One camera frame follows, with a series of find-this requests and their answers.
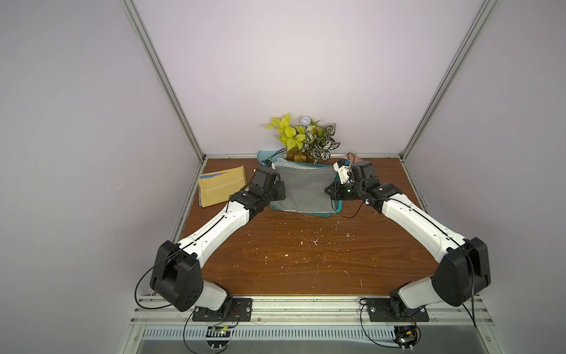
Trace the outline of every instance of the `black cable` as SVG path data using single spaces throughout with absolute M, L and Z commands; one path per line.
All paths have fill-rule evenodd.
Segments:
M 361 204 L 359 205 L 359 207 L 358 207 L 358 210 L 356 210 L 355 214 L 352 215 L 352 216 L 345 216 L 345 215 L 340 214 L 340 213 L 336 210 L 336 208 L 334 207 L 334 197 L 336 196 L 336 193 L 338 193 L 338 191 L 340 191 L 340 190 L 342 189 L 342 187 L 344 187 L 344 186 L 346 185 L 346 183 L 340 185 L 340 188 L 338 188 L 337 190 L 334 191 L 334 193 L 332 194 L 332 197 L 330 198 L 330 205 L 332 206 L 332 210 L 334 210 L 334 212 L 335 212 L 336 214 L 338 214 L 338 215 L 340 215 L 340 216 L 342 216 L 342 217 L 345 217 L 346 219 L 351 219 L 351 218 L 355 217 L 356 215 L 358 215 L 359 210 L 362 208 L 362 205 L 364 205 L 365 202 L 362 201 L 362 203 L 361 203 Z
M 187 345 L 187 340 L 185 339 L 185 332 L 187 330 L 187 323 L 188 320 L 191 319 L 192 315 L 195 313 L 195 309 L 193 309 L 193 311 L 191 312 L 191 314 L 187 317 L 187 321 L 185 321 L 185 326 L 183 326 L 183 344 L 185 345 L 185 347 L 188 349 L 188 351 L 190 351 L 192 354 L 199 354 L 195 351 L 193 351 L 191 348 L 188 347 Z M 228 348 L 228 346 L 224 346 L 224 349 L 222 349 L 220 352 L 216 352 L 215 354 L 219 354 L 223 351 L 225 351 Z
M 421 341 L 421 329 L 417 326 L 416 321 L 415 321 L 415 328 L 417 329 L 417 342 L 415 343 L 416 346 Z
M 365 300 L 365 298 L 361 298 L 361 299 L 358 300 L 359 304 L 362 305 L 362 308 L 361 308 L 360 311 L 359 311 L 359 324 L 360 324 L 360 326 L 362 326 L 362 331 L 363 331 L 363 333 L 366 335 L 367 339 L 369 339 L 369 340 L 372 341 L 374 344 L 377 344 L 377 345 L 380 346 L 380 347 L 390 348 L 390 349 L 401 349 L 400 347 L 397 347 L 397 346 L 395 346 L 395 347 L 384 346 L 383 344 L 379 344 L 378 342 L 376 342 L 376 341 L 374 341 L 373 339 L 370 338 L 370 336 L 369 336 L 369 335 L 367 334 L 367 332 L 366 332 L 366 329 L 363 328 L 362 312 L 363 312 L 363 308 L 364 308 L 366 305 L 373 305 L 373 304 L 370 304 L 370 303 L 368 303 L 368 302 L 366 302 L 365 304 L 362 304 L 362 300 Z
M 224 215 L 222 215 L 222 217 L 219 218 L 218 221 L 215 222 L 214 225 L 212 225 L 208 230 L 206 230 L 202 235 L 200 235 L 199 238 L 203 237 L 207 232 L 209 232 L 210 230 L 212 230 L 212 228 L 215 227 L 223 218 L 224 218 Z M 169 305 L 159 306 L 159 307 L 156 307 L 156 308 L 147 308 L 147 307 L 141 305 L 141 304 L 139 303 L 139 301 L 138 301 L 138 287 L 140 286 L 140 283 L 142 282 L 143 278 L 144 278 L 149 272 L 151 272 L 151 271 L 155 268 L 155 266 L 157 266 L 157 265 L 159 265 L 159 264 L 161 264 L 161 263 L 163 263 L 163 262 L 165 262 L 165 261 L 167 261 L 167 260 L 169 260 L 169 259 L 175 257 L 177 254 L 179 254 L 182 250 L 184 250 L 185 248 L 189 247 L 190 245 L 193 245 L 193 242 L 189 243 L 188 245 L 186 245 L 186 246 L 184 246 L 183 248 L 179 249 L 179 250 L 176 251 L 175 253 L 173 253 L 173 254 L 171 254 L 171 255 L 165 257 L 164 259 L 160 260 L 159 262 L 155 263 L 155 264 L 153 265 L 153 267 L 151 267 L 150 269 L 148 269 L 148 271 L 145 272 L 144 275 L 142 275 L 142 277 L 140 278 L 140 280 L 138 280 L 138 283 L 136 284 L 136 288 L 134 289 L 134 300 L 136 301 L 136 304 L 137 304 L 139 307 L 141 307 L 142 309 L 146 309 L 146 310 L 157 310 L 157 309 L 163 309 L 163 308 L 166 308 L 166 307 L 172 305 L 172 304 L 169 304 Z
M 436 225 L 435 223 L 433 223 L 429 218 L 427 218 L 426 216 L 422 215 L 420 212 L 418 212 L 417 210 L 411 208 L 409 205 L 403 203 L 402 201 L 398 201 L 396 199 L 392 199 L 392 198 L 381 198 L 381 199 L 377 199 L 377 200 L 390 200 L 390 201 L 396 201 L 399 202 L 401 204 L 403 204 L 404 206 L 408 207 L 409 210 L 412 210 L 414 212 L 416 212 L 418 215 L 421 215 L 421 217 L 425 218 L 429 223 L 431 223 L 432 225 L 434 225 L 438 230 L 440 230 L 441 233 L 443 233 L 446 237 L 448 237 L 452 242 L 454 242 L 458 247 L 461 247 L 461 245 L 456 242 L 456 240 L 454 240 L 452 237 L 450 237 L 447 233 L 445 233 L 444 230 L 442 230 L 441 228 L 438 227 L 438 225 Z M 474 306 L 474 283 L 475 283 L 475 271 L 474 271 L 474 263 L 471 261 L 471 258 L 469 255 L 466 254 L 466 261 L 470 262 L 470 267 L 471 267 L 471 314 L 468 311 L 468 308 L 466 307 L 466 305 L 462 304 L 462 306 L 464 307 L 464 309 L 466 309 L 466 312 L 468 313 L 468 315 L 471 318 L 471 321 L 474 323 L 474 328 L 478 328 L 475 322 L 475 306 Z
M 278 153 L 283 153 L 283 152 L 285 152 L 285 151 L 287 151 L 287 148 L 283 148 L 283 149 L 278 150 L 276 153 L 274 153 L 273 155 L 271 155 L 271 156 L 268 157 L 267 159 L 263 160 L 263 161 L 261 162 L 261 164 L 259 164 L 259 165 L 260 165 L 260 166 L 263 165 L 264 163 L 266 163 L 266 161 L 268 161 L 268 162 L 271 163 L 271 158 L 272 158 L 272 157 L 274 157 L 274 156 L 277 155 Z
M 475 309 L 474 309 L 474 283 L 475 283 L 475 271 L 474 271 L 474 263 L 471 261 L 470 256 L 466 253 L 466 260 L 470 261 L 470 267 L 471 267 L 471 321 L 474 322 L 474 328 L 478 328 L 478 326 L 476 326 L 475 324 Z M 462 304 L 462 306 L 466 309 L 468 315 L 470 314 L 470 312 L 468 311 L 466 305 Z
M 237 308 L 232 308 L 232 310 L 235 310 L 235 311 L 236 311 L 236 313 L 238 314 L 238 317 L 236 317 L 236 318 L 237 318 L 237 321 L 236 321 L 236 324 L 235 324 L 234 326 L 232 326 L 232 327 L 228 327 L 228 326 L 227 326 L 229 329 L 236 328 L 236 326 L 240 323 L 240 312 L 238 311 Z M 217 325 L 214 325 L 213 327 L 219 326 L 219 325 L 221 325 L 221 324 L 224 323 L 224 322 L 226 322 L 226 320 L 220 322 L 220 323 L 217 324 Z

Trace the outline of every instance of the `plant pot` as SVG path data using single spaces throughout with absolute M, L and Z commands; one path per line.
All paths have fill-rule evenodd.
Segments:
M 301 152 L 296 150 L 287 151 L 287 160 L 296 162 L 306 162 L 315 164 L 315 159 L 308 152 Z

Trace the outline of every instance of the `gray cloth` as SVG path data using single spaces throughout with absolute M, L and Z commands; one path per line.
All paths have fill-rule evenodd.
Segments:
M 284 211 L 309 213 L 334 213 L 330 196 L 324 192 L 336 176 L 332 166 L 320 168 L 295 168 L 276 166 L 285 183 L 285 200 L 269 205 Z

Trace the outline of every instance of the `wooden table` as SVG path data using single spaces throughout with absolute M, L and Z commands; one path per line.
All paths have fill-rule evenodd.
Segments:
M 418 203 L 398 159 L 366 160 L 382 183 L 395 184 Z M 204 172 L 242 165 L 249 181 L 258 166 L 255 159 L 210 159 Z M 345 201 L 341 214 L 353 215 L 360 203 Z M 224 205 L 202 208 L 195 196 L 182 237 Z M 371 207 L 362 206 L 352 219 L 268 207 L 214 252 L 203 277 L 235 295 L 389 295 L 400 285 L 433 274 L 437 266 L 407 231 Z

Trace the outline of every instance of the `artificial plant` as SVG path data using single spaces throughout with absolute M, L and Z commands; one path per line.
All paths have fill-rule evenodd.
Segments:
M 276 129 L 280 136 L 277 137 L 287 148 L 287 151 L 297 151 L 313 158 L 314 163 L 318 160 L 330 159 L 330 150 L 334 150 L 340 143 L 334 141 L 332 136 L 336 132 L 336 124 L 321 127 L 318 121 L 313 121 L 307 116 L 301 118 L 301 125 L 295 128 L 289 126 L 290 114 L 282 118 L 271 117 L 271 124 L 266 129 Z

